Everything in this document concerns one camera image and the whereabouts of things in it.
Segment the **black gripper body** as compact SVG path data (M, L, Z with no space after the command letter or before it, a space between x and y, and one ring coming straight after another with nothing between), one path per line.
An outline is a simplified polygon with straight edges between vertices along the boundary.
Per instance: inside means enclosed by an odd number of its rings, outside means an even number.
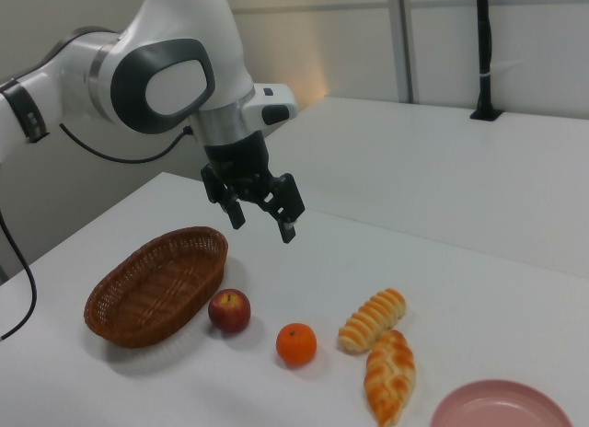
M271 191L269 153L261 132L232 144L206 145L209 163L201 171L210 201L229 192L243 201L264 201Z

